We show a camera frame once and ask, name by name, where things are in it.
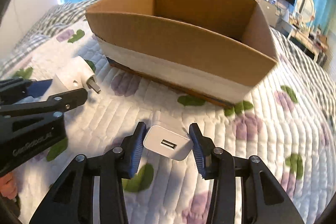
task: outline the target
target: cardboard box flap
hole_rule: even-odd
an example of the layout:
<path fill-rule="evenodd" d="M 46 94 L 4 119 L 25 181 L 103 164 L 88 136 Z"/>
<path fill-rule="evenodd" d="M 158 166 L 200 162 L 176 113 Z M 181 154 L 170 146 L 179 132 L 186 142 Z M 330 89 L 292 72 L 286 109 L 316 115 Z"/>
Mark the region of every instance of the cardboard box flap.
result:
<path fill-rule="evenodd" d="M 244 31 L 242 42 L 273 60 L 277 60 L 274 43 L 270 43 L 270 41 L 273 41 L 271 31 L 260 5 L 256 3 L 250 21 Z"/>
<path fill-rule="evenodd" d="M 155 15 L 241 41 L 255 4 L 254 0 L 155 0 Z"/>
<path fill-rule="evenodd" d="M 100 0 L 86 9 L 86 13 L 97 12 L 154 15 L 154 0 Z"/>

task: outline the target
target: cardboard box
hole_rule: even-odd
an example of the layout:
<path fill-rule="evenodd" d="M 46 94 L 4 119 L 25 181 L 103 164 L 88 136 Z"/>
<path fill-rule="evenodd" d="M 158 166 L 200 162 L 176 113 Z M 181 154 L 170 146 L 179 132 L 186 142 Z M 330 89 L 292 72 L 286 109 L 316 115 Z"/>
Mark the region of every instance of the cardboard box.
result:
<path fill-rule="evenodd" d="M 255 0 L 100 0 L 86 18 L 111 64 L 219 105 L 276 64 Z"/>

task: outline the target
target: gray checkered blanket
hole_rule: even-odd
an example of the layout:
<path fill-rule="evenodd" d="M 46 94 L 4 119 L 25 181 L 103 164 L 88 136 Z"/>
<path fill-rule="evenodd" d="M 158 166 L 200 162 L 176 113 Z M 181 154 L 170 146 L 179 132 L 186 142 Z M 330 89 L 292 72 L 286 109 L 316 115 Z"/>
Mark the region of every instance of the gray checkered blanket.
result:
<path fill-rule="evenodd" d="M 336 84 L 329 75 L 307 57 L 293 42 L 285 38 L 281 33 L 272 29 L 273 34 L 278 39 L 284 54 L 285 61 L 290 62 L 296 72 L 302 77 L 307 89 L 312 93 L 316 102 L 329 116 L 336 117 Z"/>
<path fill-rule="evenodd" d="M 11 54 L 0 60 L 0 79 L 34 49 L 65 28 L 85 19 L 85 8 L 98 0 L 65 3 L 52 7 L 19 41 Z"/>

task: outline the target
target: bed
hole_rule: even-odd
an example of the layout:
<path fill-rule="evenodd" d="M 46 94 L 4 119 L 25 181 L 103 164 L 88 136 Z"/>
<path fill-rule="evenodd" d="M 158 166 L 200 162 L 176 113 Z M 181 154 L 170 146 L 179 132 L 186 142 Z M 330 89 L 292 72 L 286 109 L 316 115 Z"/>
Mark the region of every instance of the bed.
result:
<path fill-rule="evenodd" d="M 243 102 L 223 109 L 186 100 L 176 90 L 110 67 L 85 20 L 85 7 L 95 1 L 52 8 L 0 67 L 1 78 L 17 72 L 36 80 L 50 79 L 68 59 L 79 55 L 90 61 L 102 88 L 99 95 L 90 92 L 84 106 L 66 113 L 67 145 L 49 148 L 17 168 L 23 223 L 29 222 L 77 154 L 103 154 L 132 134 L 137 122 L 150 126 L 156 110 L 180 119 L 186 127 L 197 122 L 203 135 L 232 155 L 259 155 L 305 223 L 319 217 L 336 187 L 336 86 L 317 64 L 271 29 L 279 64 Z M 74 36 L 78 30 L 80 37 Z M 136 187 L 124 187 L 129 223 L 205 224 L 213 182 L 198 175 L 192 153 L 177 162 L 145 149 L 139 172 L 144 174 L 142 182 L 137 185 L 134 180 Z M 94 223 L 99 223 L 97 186 Z M 240 223 L 240 183 L 236 192 L 235 222 Z"/>

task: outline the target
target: white power plug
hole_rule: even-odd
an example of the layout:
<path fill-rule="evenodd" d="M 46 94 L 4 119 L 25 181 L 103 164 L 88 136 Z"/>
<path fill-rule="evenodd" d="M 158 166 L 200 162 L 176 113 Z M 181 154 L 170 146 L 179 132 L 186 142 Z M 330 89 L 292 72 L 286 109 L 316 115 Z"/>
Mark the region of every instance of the white power plug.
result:
<path fill-rule="evenodd" d="M 42 96 L 41 101 L 47 100 L 50 95 L 80 88 L 93 89 L 97 93 L 101 92 L 100 87 L 96 84 L 95 73 L 83 58 L 77 56 L 57 71 L 51 86 Z"/>
<path fill-rule="evenodd" d="M 162 156 L 180 161 L 190 153 L 193 142 L 181 121 L 156 111 L 152 126 L 143 140 L 143 146 Z"/>

